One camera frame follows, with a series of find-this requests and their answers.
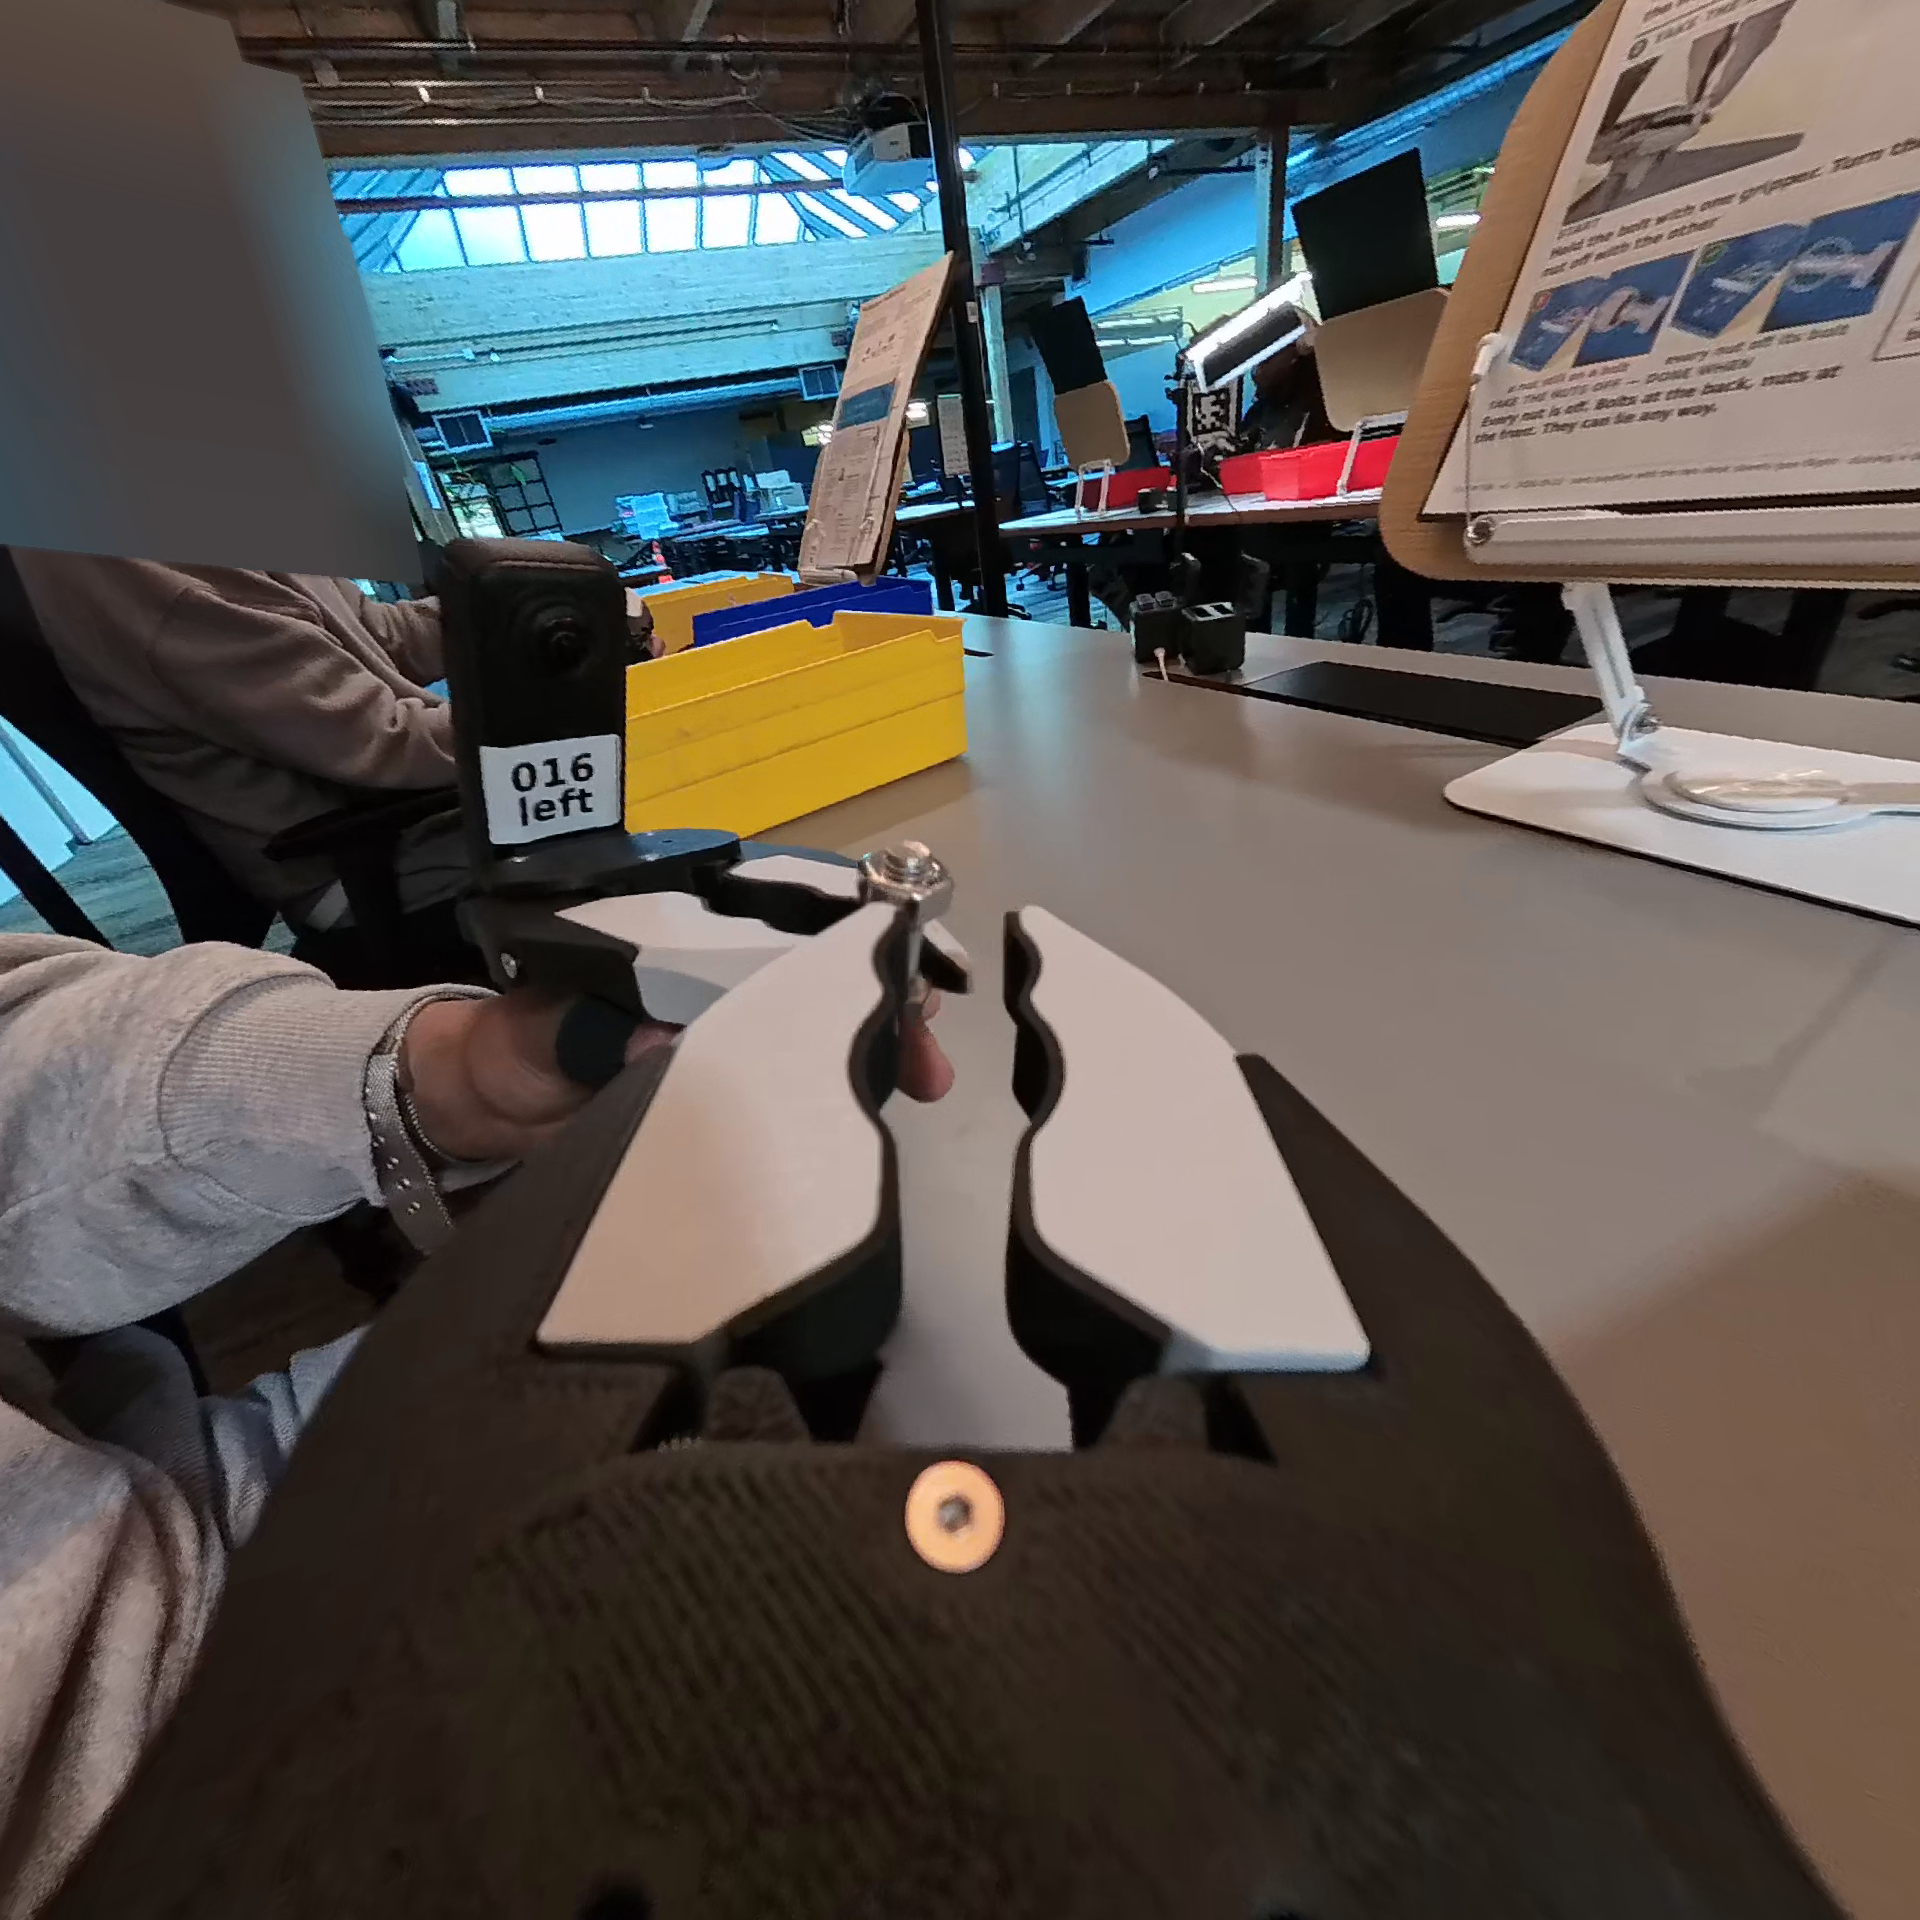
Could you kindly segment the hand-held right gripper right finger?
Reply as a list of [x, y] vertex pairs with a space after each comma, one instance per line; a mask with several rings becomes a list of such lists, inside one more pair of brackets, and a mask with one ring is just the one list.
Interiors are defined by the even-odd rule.
[[1359, 1316], [1246, 1060], [1041, 905], [1003, 929], [1015, 1022], [1006, 1308], [1054, 1378], [1353, 1374]]

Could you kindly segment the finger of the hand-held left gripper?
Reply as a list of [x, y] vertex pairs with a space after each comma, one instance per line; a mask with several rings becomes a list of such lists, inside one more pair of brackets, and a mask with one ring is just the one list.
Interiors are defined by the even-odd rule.
[[[857, 861], [803, 851], [748, 854], [705, 882], [713, 911], [754, 919], [770, 929], [815, 934], [867, 903], [859, 897]], [[971, 994], [973, 969], [966, 948], [948, 933], [946, 915], [924, 926], [921, 967], [937, 993]]]
[[612, 897], [569, 905], [563, 922], [635, 948], [643, 1018], [687, 1026], [798, 942], [756, 919], [722, 917], [693, 894]]

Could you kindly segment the grey desk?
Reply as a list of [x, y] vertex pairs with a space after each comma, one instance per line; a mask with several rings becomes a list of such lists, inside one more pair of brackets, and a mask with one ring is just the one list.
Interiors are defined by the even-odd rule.
[[1854, 1916], [1915, 1916], [1915, 934], [1445, 790], [1493, 753], [966, 625], [970, 756], [773, 830], [917, 836], [977, 993], [889, 1106], [905, 1306], [867, 1434], [1055, 1446], [1002, 1321], [1021, 1115], [1002, 915], [1043, 905], [1270, 1060], [1581, 1399], [1766, 1789]]

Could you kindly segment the black desk mat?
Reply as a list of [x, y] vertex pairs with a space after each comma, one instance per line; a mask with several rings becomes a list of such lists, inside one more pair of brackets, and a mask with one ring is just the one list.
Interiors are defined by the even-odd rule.
[[1394, 729], [1455, 737], [1487, 747], [1527, 750], [1565, 729], [1597, 723], [1595, 700], [1483, 679], [1452, 679], [1391, 667], [1315, 661], [1238, 686], [1246, 697], [1334, 714]]

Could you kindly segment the desk lamp light bar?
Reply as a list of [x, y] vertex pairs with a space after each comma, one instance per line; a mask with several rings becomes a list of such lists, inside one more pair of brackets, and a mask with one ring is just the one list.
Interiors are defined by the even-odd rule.
[[1185, 385], [1211, 394], [1299, 345], [1317, 324], [1308, 292], [1308, 276], [1297, 275], [1197, 333], [1179, 358]]

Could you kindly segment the person's left hand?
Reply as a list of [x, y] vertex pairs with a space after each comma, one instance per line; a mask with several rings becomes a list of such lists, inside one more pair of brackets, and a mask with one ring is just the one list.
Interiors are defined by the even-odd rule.
[[580, 997], [506, 993], [425, 999], [399, 1037], [398, 1084], [415, 1141], [438, 1164], [519, 1164], [588, 1108], [561, 1060]]

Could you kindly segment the yellow plastic bin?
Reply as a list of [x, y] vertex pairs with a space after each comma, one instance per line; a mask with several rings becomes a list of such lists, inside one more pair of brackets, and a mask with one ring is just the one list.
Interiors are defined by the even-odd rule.
[[753, 836], [966, 747], [958, 615], [789, 621], [631, 667], [625, 825]]
[[682, 654], [697, 644], [693, 625], [718, 611], [794, 594], [795, 579], [787, 571], [713, 571], [697, 579], [628, 587], [628, 617], [651, 627], [660, 657]]

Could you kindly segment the black office chair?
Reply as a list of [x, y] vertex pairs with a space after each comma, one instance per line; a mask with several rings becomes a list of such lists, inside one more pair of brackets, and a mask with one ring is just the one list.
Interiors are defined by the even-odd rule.
[[[11, 547], [6, 551], [14, 574], [15, 548], [30, 547]], [[111, 753], [126, 764], [127, 775], [150, 790], [65, 682], [58, 661], [45, 646], [21, 579], [19, 587], [25, 607], [33, 613], [33, 627], [41, 650], [53, 661], [60, 682], [86, 714], [86, 721], [111, 743]], [[177, 805], [155, 790], [150, 793], [191, 831]], [[453, 977], [474, 977], [475, 965], [459, 957], [461, 937], [453, 919], [453, 903], [468, 878], [457, 785], [346, 806], [316, 823], [279, 834], [270, 842], [270, 854], [275, 860], [322, 857], [346, 886], [351, 908], [351, 923], [347, 929], [325, 933], [292, 931], [314, 951], [339, 942], [364, 945], [369, 917], [362, 915], [359, 905], [373, 905], [374, 947], [341, 963], [349, 981], [364, 979], [380, 985], [415, 982], [433, 979], [437, 965], [450, 965]], [[234, 876], [228, 878], [254, 903], [282, 915], [270, 903], [257, 901]]]

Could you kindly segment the brown cardboard instruction board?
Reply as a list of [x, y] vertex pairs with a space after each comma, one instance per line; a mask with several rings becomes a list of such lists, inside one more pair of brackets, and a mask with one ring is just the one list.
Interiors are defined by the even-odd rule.
[[907, 404], [954, 289], [954, 254], [859, 306], [833, 431], [806, 495], [799, 586], [882, 571], [905, 485]]

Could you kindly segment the black pillar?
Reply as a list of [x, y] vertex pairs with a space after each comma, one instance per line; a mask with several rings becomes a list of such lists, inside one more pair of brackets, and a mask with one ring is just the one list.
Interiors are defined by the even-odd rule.
[[973, 494], [971, 514], [977, 532], [979, 603], [986, 615], [1006, 617], [1006, 566], [994, 495], [990, 389], [979, 324], [965, 165], [958, 154], [956, 66], [948, 4], [917, 2], [917, 30], [945, 246], [951, 254], [951, 337], [958, 370], [958, 395], [963, 404], [970, 483]]

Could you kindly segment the red plastic bin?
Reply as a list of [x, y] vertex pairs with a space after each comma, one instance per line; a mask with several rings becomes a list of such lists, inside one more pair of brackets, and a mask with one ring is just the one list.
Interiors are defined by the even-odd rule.
[[1261, 455], [1261, 494], [1269, 501], [1317, 501], [1381, 491], [1401, 437], [1323, 442], [1269, 449]]
[[[1197, 478], [1188, 483], [1188, 501], [1199, 499], [1265, 499], [1266, 455], [1261, 450], [1237, 453], [1217, 467], [1203, 463]], [[1109, 513], [1131, 513], [1139, 507], [1140, 494], [1161, 501], [1164, 509], [1177, 494], [1177, 473], [1167, 463], [1158, 467], [1127, 467], [1111, 478], [1089, 483], [1086, 495], [1090, 507]]]

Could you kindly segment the wooden table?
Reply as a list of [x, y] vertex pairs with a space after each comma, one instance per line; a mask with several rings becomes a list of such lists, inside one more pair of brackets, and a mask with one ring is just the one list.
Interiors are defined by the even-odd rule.
[[1095, 538], [1166, 534], [1179, 529], [1190, 532], [1250, 532], [1265, 525], [1373, 522], [1381, 507], [1381, 489], [1332, 494], [1317, 499], [1261, 499], [1261, 495], [1193, 495], [1187, 516], [1172, 507], [1161, 513], [1105, 509], [1105, 513], [1045, 513], [1009, 518], [999, 534], [1009, 541], [1084, 545]]

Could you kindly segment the white ceiling projector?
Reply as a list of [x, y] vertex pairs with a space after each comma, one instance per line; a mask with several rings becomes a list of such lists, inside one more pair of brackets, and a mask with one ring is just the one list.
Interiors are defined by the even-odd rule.
[[861, 130], [844, 156], [844, 190], [867, 201], [937, 188], [927, 119], [909, 116]]

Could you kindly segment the large pale document board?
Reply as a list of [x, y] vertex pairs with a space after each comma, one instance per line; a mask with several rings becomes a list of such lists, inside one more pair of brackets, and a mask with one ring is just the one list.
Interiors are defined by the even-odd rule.
[[1436, 286], [1321, 319], [1313, 356], [1340, 437], [1367, 422], [1407, 419], [1446, 305], [1449, 289]]

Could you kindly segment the printed instruction sheet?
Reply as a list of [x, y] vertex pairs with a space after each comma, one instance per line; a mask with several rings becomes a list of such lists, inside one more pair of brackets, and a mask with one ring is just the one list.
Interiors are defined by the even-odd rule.
[[1918, 4], [1622, 4], [1429, 513], [1915, 491]]

